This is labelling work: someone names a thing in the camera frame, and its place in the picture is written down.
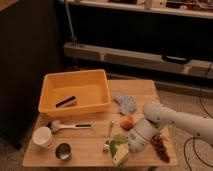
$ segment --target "red apple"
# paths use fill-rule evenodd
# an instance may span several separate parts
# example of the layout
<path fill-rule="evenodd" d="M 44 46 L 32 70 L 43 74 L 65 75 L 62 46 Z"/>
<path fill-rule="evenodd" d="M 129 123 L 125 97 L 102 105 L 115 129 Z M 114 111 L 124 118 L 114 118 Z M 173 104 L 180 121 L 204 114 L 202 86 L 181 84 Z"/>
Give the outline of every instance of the red apple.
<path fill-rule="evenodd" d="M 120 125 L 121 125 L 121 128 L 127 131 L 130 130 L 134 125 L 133 117 L 130 115 L 122 116 Z"/>

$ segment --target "green vegetable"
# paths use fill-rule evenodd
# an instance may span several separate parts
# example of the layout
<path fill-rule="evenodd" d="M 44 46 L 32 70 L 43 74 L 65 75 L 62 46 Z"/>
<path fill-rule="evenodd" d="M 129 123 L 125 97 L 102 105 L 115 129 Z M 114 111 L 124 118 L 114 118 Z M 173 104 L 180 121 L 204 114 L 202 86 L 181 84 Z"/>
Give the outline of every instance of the green vegetable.
<path fill-rule="evenodd" d="M 109 144 L 109 149 L 112 155 L 112 158 L 115 156 L 116 152 L 117 152 L 117 147 L 116 147 L 116 143 L 114 140 L 110 141 Z"/>
<path fill-rule="evenodd" d="M 113 137 L 113 140 L 115 141 L 115 143 L 117 145 L 120 145 L 120 144 L 125 144 L 126 141 L 127 141 L 127 138 L 125 135 L 123 134 L 116 134 L 114 137 Z"/>

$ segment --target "metal bowl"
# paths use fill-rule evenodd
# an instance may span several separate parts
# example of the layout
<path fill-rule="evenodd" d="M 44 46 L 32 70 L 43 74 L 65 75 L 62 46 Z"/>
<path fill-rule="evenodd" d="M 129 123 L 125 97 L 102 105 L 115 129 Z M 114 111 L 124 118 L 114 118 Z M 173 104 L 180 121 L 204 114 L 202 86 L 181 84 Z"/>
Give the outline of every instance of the metal bowl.
<path fill-rule="evenodd" d="M 71 146 L 67 143 L 59 144 L 56 147 L 55 155 L 62 161 L 70 160 L 72 158 Z"/>

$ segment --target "orange plastic tub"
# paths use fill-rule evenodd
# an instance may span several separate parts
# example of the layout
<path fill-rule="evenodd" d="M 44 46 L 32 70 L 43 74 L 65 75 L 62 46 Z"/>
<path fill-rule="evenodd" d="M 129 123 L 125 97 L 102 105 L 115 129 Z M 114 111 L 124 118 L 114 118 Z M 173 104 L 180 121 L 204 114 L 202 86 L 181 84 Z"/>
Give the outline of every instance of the orange plastic tub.
<path fill-rule="evenodd" d="M 77 104 L 56 108 L 56 104 L 75 96 Z M 110 104 L 104 70 L 85 70 L 47 74 L 41 90 L 39 112 L 50 117 L 103 112 Z"/>

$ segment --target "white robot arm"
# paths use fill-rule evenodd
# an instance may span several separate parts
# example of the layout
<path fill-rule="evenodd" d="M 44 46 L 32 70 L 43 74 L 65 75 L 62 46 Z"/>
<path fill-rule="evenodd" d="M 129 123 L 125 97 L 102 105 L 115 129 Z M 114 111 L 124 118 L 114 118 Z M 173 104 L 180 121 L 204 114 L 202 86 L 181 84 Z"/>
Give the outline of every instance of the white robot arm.
<path fill-rule="evenodd" d="M 213 146 L 211 118 L 176 112 L 158 102 L 146 103 L 143 106 L 143 113 L 145 118 L 141 118 L 128 133 L 131 152 L 142 151 L 151 138 L 169 123 Z"/>

